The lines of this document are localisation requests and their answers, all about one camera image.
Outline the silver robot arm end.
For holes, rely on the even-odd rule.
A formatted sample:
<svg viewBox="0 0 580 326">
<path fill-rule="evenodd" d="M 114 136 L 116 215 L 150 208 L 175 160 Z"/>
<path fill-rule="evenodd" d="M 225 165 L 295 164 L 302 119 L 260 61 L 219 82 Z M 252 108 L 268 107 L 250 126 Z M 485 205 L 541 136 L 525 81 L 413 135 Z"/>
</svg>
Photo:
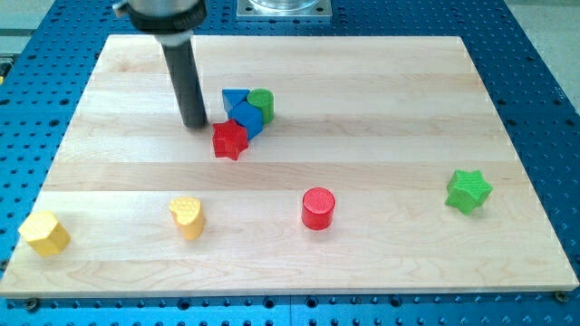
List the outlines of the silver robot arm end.
<svg viewBox="0 0 580 326">
<path fill-rule="evenodd" d="M 113 12 L 149 34 L 175 34 L 202 24 L 208 16 L 205 0 L 122 0 Z"/>
</svg>

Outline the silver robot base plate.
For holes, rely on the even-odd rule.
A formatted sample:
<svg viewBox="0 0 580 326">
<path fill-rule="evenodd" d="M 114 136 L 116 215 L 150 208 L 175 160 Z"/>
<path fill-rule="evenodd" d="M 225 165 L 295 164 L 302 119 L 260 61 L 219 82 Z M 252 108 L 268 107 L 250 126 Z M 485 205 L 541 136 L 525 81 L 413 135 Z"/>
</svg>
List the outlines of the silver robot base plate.
<svg viewBox="0 0 580 326">
<path fill-rule="evenodd" d="M 237 18 L 293 18 L 333 15 L 331 0 L 238 0 Z"/>
</svg>

